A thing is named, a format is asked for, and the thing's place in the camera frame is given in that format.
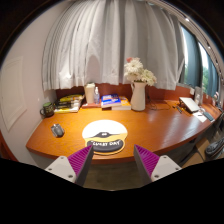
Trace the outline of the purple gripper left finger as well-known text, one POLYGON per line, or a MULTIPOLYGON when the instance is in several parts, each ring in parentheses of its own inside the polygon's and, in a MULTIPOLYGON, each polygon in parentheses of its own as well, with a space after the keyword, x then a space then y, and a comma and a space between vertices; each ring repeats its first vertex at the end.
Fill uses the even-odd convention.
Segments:
POLYGON ((46 171, 82 186, 85 183, 93 157, 93 147, 87 146, 70 156, 59 156, 46 171))

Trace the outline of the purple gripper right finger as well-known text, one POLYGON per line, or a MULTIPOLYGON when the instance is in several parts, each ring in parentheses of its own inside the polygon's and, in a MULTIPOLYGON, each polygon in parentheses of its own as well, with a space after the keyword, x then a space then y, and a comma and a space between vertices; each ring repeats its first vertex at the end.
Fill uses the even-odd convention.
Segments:
POLYGON ((181 170, 167 155, 158 156, 139 145, 134 145, 134 158, 144 185, 181 170))

